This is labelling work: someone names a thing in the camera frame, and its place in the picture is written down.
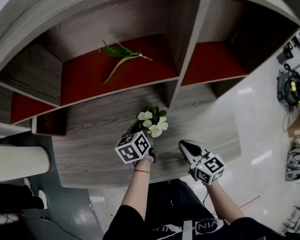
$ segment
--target shoe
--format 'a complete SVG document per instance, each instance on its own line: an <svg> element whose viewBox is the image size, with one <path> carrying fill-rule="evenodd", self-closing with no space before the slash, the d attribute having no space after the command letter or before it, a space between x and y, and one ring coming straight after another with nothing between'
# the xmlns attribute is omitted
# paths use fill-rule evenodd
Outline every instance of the shoe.
<svg viewBox="0 0 300 240"><path fill-rule="evenodd" d="M45 193L43 192L43 190L39 190L39 195L38 195L42 201L43 201L43 209L48 209L48 204L47 204L47 201L46 201L46 195Z"/></svg>
<svg viewBox="0 0 300 240"><path fill-rule="evenodd" d="M286 166L285 179L290 182L300 183L300 167Z"/></svg>
<svg viewBox="0 0 300 240"><path fill-rule="evenodd" d="M32 191L31 184L30 184L30 181L28 178L24 178L24 185L26 185L30 189L32 196L33 196L33 191Z"/></svg>
<svg viewBox="0 0 300 240"><path fill-rule="evenodd" d="M291 167L300 167L300 144L294 143L288 154L288 165Z"/></svg>

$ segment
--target black and white marker cube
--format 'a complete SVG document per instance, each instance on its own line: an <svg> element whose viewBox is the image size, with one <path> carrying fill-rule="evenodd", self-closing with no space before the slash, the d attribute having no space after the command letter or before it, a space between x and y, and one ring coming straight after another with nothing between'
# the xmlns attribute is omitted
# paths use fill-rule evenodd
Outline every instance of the black and white marker cube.
<svg viewBox="0 0 300 240"><path fill-rule="evenodd" d="M224 172L225 163L218 154L209 153L207 159L203 159L195 167L195 177L204 185L211 185L218 180Z"/></svg>
<svg viewBox="0 0 300 240"><path fill-rule="evenodd" d="M122 161L126 164L144 158L151 145L142 131L120 139L115 147Z"/></svg>

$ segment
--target white flower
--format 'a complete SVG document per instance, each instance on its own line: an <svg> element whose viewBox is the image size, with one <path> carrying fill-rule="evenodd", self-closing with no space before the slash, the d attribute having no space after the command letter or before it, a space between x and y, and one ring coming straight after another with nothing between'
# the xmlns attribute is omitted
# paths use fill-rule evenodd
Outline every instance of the white flower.
<svg viewBox="0 0 300 240"><path fill-rule="evenodd" d="M160 121L158 122L158 127L161 128L162 130L166 130L168 128L168 123L165 122L166 118L164 116L160 117Z"/></svg>
<svg viewBox="0 0 300 240"><path fill-rule="evenodd" d="M149 128L149 127L152 125L152 122L149 120L149 119L151 119L152 117L153 117L153 116L152 116L152 113L149 112L149 111L141 112L141 113L138 115L138 119L139 119L139 120L144 120L143 126L144 126L144 127L147 127L147 128Z"/></svg>
<svg viewBox="0 0 300 240"><path fill-rule="evenodd" d="M149 130L150 131L148 131L148 133L150 133L153 138L156 138L162 134L162 129L155 124L152 125Z"/></svg>

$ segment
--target human arm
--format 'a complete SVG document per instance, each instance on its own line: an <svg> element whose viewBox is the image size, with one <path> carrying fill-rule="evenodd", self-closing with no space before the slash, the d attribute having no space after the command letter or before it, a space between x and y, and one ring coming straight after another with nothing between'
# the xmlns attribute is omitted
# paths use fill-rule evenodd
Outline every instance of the human arm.
<svg viewBox="0 0 300 240"><path fill-rule="evenodd" d="M219 219L234 222L245 217L241 209L232 198L224 191L218 182L206 187Z"/></svg>
<svg viewBox="0 0 300 240"><path fill-rule="evenodd" d="M150 173L145 173L143 171L150 172L153 160L154 159L148 155L137 163L129 188L125 193L121 204L122 206L126 205L136 209L142 216L143 220L145 220L150 182Z"/></svg>

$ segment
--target flower bouquet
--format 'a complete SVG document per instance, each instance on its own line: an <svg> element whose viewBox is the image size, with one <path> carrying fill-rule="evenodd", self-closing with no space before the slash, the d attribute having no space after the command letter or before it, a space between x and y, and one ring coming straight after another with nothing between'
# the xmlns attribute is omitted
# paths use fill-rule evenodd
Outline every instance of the flower bouquet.
<svg viewBox="0 0 300 240"><path fill-rule="evenodd" d="M138 127L150 133L151 137L156 138L169 126L165 116L166 111L159 110L158 106L145 107L137 116Z"/></svg>

